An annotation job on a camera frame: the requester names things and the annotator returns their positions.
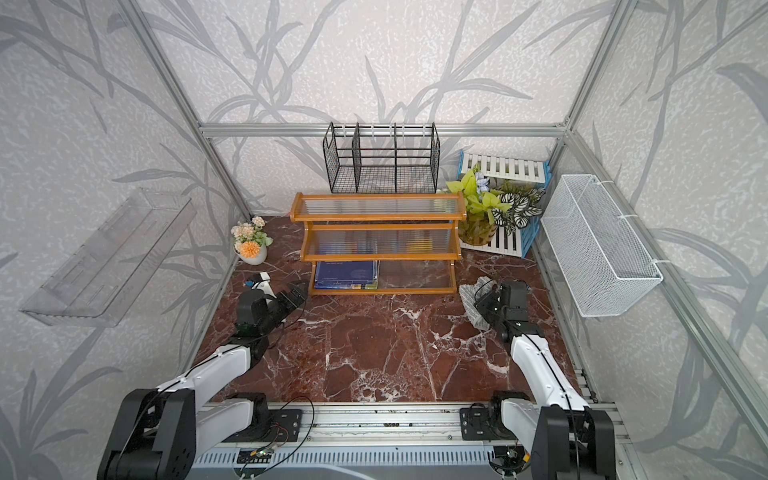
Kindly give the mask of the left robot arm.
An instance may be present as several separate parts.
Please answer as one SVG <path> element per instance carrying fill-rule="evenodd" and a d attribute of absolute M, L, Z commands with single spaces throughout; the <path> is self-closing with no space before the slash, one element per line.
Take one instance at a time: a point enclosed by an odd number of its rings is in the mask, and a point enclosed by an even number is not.
<path fill-rule="evenodd" d="M 272 409 L 262 393 L 215 398 L 262 360 L 271 332 L 291 313 L 302 311 L 308 297 L 305 281 L 280 292 L 265 281 L 252 282 L 238 300 L 235 330 L 227 343 L 182 375 L 123 399 L 98 478 L 184 479 L 195 460 L 222 442 L 259 443 L 242 462 L 249 465 L 297 441 L 301 410 L 288 405 Z"/>

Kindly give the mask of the grey fluffy cloth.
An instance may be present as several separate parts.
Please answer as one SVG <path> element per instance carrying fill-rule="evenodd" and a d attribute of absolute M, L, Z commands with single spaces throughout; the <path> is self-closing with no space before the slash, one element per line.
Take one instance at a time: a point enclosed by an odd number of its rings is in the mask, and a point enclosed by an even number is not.
<path fill-rule="evenodd" d="M 480 331 L 487 331 L 491 325 L 483 318 L 478 311 L 476 303 L 481 297 L 489 293 L 496 285 L 496 282 L 487 276 L 482 276 L 474 284 L 461 284 L 458 286 L 462 305 L 464 306 L 466 316 L 471 325 Z"/>

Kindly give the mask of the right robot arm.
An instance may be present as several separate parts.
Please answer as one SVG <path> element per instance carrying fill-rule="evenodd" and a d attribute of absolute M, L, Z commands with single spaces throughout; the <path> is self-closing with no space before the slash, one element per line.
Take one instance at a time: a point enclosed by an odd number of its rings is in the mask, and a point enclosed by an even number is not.
<path fill-rule="evenodd" d="M 577 392 L 530 321 L 528 284 L 481 278 L 459 294 L 471 323 L 498 334 L 530 389 L 497 391 L 486 404 L 460 409 L 463 440 L 511 442 L 489 461 L 503 478 L 616 478 L 614 423 Z"/>

